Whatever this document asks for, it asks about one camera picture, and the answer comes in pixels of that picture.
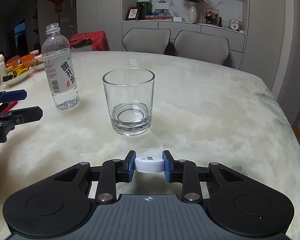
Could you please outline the framed flower picture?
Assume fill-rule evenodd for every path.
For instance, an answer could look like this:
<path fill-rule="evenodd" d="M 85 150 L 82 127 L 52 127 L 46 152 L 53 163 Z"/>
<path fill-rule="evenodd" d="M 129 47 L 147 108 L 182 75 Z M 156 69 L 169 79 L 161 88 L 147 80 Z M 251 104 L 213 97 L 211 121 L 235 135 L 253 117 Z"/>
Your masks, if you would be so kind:
<path fill-rule="evenodd" d="M 141 8 L 140 7 L 130 7 L 128 8 L 126 14 L 126 21 L 133 21 L 139 19 Z"/>

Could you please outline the white snack plate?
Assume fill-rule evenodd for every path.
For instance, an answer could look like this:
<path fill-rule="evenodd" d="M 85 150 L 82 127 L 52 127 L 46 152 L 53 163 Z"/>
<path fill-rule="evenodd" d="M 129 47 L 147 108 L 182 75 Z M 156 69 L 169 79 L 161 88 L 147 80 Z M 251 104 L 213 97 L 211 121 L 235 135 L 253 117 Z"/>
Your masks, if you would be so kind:
<path fill-rule="evenodd" d="M 31 68 L 20 63 L 16 66 L 6 68 L 6 75 L 2 77 L 2 83 L 5 85 L 15 85 L 27 78 Z"/>
<path fill-rule="evenodd" d="M 32 59 L 30 61 L 30 67 L 34 70 L 43 70 L 44 69 L 42 54 L 35 56 L 34 59 Z"/>

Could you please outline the orange box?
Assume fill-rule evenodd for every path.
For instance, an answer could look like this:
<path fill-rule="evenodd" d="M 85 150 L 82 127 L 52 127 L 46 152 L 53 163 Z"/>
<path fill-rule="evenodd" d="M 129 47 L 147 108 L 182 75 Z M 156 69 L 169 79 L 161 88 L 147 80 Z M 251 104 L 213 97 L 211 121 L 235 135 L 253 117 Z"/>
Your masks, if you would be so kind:
<path fill-rule="evenodd" d="M 22 63 L 24 63 L 25 67 L 30 67 L 30 66 L 33 66 L 33 62 L 34 62 L 35 58 L 38 56 L 40 56 L 40 54 L 33 54 L 33 53 L 27 54 L 22 57 L 15 56 L 14 58 L 8 60 L 5 63 L 5 66 L 6 66 L 6 68 L 11 67 L 11 66 L 13 68 L 16 68 L 18 61 L 21 61 Z"/>

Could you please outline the white ceramic vase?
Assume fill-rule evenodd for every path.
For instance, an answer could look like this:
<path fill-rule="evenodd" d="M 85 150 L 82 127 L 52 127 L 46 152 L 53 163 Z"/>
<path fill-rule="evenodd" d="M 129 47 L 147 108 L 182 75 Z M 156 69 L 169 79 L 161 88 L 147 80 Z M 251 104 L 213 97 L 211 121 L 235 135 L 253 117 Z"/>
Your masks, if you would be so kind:
<path fill-rule="evenodd" d="M 198 19 L 198 12 L 197 12 L 197 5 L 198 3 L 195 2 L 190 2 L 189 3 L 189 10 L 188 10 L 188 20 L 191 23 L 196 23 L 197 19 Z"/>

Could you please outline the left beige dining chair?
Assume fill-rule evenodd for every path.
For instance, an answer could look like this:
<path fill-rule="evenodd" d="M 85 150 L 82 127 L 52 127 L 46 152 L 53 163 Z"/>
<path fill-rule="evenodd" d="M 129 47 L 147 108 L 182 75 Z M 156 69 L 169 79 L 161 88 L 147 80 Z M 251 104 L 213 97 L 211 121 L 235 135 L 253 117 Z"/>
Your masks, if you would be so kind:
<path fill-rule="evenodd" d="M 132 28 L 122 39 L 128 52 L 163 55 L 170 41 L 170 29 Z"/>

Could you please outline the white bottle cap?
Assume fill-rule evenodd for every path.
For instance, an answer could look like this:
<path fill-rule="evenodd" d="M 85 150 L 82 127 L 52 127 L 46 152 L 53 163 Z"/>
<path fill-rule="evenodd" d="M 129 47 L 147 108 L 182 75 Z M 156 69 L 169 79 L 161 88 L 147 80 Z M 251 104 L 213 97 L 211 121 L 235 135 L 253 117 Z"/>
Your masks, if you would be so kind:
<path fill-rule="evenodd" d="M 164 160 L 158 157 L 136 157 L 134 169 L 141 173 L 161 173 L 164 171 Z"/>

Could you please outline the clear plastic water bottle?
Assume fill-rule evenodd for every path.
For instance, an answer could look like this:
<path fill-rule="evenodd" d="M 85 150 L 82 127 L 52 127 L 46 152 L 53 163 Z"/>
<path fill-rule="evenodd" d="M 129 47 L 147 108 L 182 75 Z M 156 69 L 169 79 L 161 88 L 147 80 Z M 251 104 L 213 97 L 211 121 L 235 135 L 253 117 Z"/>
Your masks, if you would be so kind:
<path fill-rule="evenodd" d="M 59 110 L 68 110 L 79 103 L 79 93 L 70 43 L 60 31 L 58 23 L 46 26 L 47 38 L 42 45 L 42 56 L 55 106 Z"/>

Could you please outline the red cloth covered chair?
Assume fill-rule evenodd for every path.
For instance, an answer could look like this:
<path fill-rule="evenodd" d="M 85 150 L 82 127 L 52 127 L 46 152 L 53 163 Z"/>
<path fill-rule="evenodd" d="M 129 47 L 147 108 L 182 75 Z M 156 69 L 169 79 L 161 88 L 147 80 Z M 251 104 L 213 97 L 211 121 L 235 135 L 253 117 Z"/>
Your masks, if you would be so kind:
<path fill-rule="evenodd" d="M 94 31 L 73 35 L 70 40 L 70 47 L 91 45 L 92 51 L 110 51 L 105 31 Z"/>

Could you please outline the glass flower display case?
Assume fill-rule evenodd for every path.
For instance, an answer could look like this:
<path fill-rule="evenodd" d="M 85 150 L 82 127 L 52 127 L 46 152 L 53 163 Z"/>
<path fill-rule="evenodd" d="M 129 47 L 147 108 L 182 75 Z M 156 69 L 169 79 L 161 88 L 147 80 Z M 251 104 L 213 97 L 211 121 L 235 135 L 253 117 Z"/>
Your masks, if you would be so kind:
<path fill-rule="evenodd" d="M 219 10 L 212 8 L 203 9 L 203 23 L 218 25 L 219 22 Z"/>

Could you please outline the clear drinking glass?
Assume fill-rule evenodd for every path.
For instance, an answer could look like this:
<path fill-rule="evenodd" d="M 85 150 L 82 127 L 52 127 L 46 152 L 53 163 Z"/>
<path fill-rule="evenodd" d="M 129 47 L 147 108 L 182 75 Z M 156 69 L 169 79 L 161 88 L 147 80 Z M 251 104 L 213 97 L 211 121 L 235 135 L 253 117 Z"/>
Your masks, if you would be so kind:
<path fill-rule="evenodd" d="M 106 73 L 102 81 L 114 131 L 124 136 L 145 133 L 151 126 L 155 74 L 121 68 Z"/>

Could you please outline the white snack plate far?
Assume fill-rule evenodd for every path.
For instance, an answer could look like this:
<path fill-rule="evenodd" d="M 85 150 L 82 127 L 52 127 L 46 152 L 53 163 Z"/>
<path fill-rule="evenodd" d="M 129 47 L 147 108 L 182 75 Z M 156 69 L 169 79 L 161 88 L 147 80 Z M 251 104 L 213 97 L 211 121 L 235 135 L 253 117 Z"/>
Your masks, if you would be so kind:
<path fill-rule="evenodd" d="M 30 61 L 30 67 L 34 70 L 43 70 L 44 69 L 42 54 L 35 56 L 34 59 L 32 59 Z"/>

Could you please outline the beige dining chair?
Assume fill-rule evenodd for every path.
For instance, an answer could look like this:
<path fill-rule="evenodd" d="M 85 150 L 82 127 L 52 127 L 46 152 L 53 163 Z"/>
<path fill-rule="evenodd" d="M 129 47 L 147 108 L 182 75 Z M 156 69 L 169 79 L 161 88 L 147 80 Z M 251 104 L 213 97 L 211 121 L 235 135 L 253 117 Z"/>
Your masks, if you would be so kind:
<path fill-rule="evenodd" d="M 182 30 L 174 41 L 179 57 L 223 65 L 229 56 L 227 38 Z"/>
<path fill-rule="evenodd" d="M 163 55 L 170 41 L 170 29 L 132 28 L 122 39 L 128 52 Z"/>

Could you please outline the stack of books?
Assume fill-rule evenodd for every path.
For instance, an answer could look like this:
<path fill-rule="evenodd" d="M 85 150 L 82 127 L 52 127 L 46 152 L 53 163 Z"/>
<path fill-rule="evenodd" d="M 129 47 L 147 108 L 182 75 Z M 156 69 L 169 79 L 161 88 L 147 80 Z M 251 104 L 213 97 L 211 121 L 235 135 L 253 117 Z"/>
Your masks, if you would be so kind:
<path fill-rule="evenodd" d="M 147 15 L 145 16 L 145 20 L 153 20 L 153 21 L 172 21 L 173 18 L 168 15 Z"/>

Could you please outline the right beige dining chair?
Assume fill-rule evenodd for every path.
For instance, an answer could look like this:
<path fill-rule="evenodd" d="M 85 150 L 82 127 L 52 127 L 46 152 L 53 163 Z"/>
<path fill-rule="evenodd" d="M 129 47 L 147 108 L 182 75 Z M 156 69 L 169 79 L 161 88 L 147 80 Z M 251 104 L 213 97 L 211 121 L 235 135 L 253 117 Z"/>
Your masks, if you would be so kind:
<path fill-rule="evenodd" d="M 227 38 L 182 30 L 174 41 L 179 57 L 223 65 L 229 56 Z"/>

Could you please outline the small alarm clock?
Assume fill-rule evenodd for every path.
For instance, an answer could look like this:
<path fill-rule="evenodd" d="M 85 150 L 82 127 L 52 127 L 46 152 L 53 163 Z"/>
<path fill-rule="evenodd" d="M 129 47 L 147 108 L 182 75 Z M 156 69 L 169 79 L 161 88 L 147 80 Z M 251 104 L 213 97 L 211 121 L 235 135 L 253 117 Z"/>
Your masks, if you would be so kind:
<path fill-rule="evenodd" d="M 241 22 L 237 19 L 229 20 L 229 27 L 231 30 L 240 31 L 241 30 Z"/>

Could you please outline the white snack plate near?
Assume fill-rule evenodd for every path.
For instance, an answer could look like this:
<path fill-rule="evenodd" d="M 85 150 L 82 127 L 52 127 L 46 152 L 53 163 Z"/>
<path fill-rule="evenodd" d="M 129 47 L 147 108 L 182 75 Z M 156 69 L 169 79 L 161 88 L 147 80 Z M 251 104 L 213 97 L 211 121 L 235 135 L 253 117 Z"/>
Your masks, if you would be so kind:
<path fill-rule="evenodd" d="M 6 68 L 6 75 L 2 77 L 2 83 L 5 85 L 15 85 L 27 78 L 31 68 L 20 63 L 16 66 Z"/>

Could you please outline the dark green speaker box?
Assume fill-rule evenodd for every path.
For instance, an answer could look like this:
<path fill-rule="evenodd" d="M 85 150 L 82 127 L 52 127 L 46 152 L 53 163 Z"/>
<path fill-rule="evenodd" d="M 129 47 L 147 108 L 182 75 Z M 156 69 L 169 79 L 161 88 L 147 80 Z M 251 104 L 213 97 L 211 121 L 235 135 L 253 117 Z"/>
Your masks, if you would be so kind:
<path fill-rule="evenodd" d="M 140 9 L 138 20 L 144 20 L 146 16 L 152 15 L 152 3 L 149 1 L 137 2 L 137 7 Z"/>

